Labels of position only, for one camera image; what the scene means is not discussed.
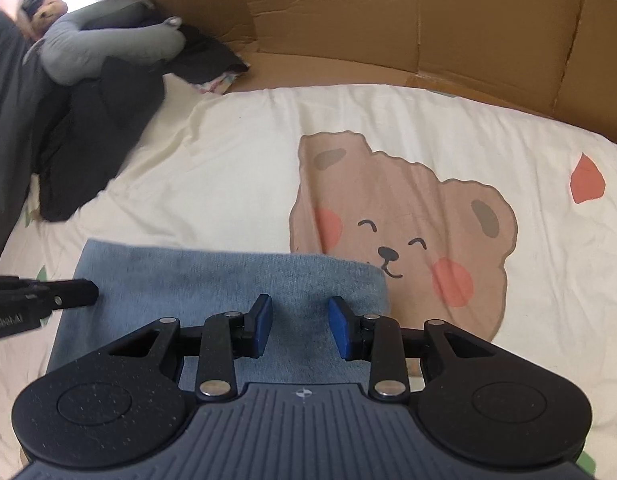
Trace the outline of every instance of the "bear eye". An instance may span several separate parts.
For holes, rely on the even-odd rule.
[[[426,251],[426,242],[424,241],[423,238],[413,238],[409,242],[409,245],[413,245],[413,244],[422,244],[422,247],[425,248],[425,251]]]
[[[371,229],[373,229],[373,232],[376,233],[378,232],[378,228],[375,225],[375,222],[373,220],[360,220],[359,222],[357,222],[358,225],[364,225],[364,224],[368,224],[371,226]]]

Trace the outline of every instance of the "mattress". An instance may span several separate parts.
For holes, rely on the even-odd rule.
[[[216,96],[175,76],[166,87],[119,176],[69,221],[40,221],[32,193],[1,274],[70,278],[89,238],[368,259],[394,280],[396,301],[430,292],[423,314],[396,310],[402,322],[441,304],[442,316],[580,386],[593,405],[588,468],[617,480],[616,145],[421,89]],[[430,269],[410,272],[427,260],[408,250]],[[0,341],[0,479],[21,468],[10,409],[44,373],[59,318]]]

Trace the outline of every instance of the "bear face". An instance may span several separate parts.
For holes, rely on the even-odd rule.
[[[506,300],[513,210],[493,187],[440,182],[420,163],[372,152],[361,134],[303,136],[290,250],[384,271],[391,316],[422,328],[444,319],[491,340]]]

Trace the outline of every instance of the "bear cheek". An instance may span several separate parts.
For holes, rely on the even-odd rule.
[[[316,207],[314,214],[322,252],[327,254],[342,237],[342,220],[335,212],[324,207]]]
[[[473,279],[464,267],[448,258],[440,258],[432,270],[433,290],[445,304],[457,308],[471,300]]]

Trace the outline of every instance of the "cardboard wall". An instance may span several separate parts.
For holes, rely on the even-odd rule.
[[[616,0],[155,1],[259,54],[248,88],[404,80],[617,142]],[[275,54],[286,57],[277,63]]]

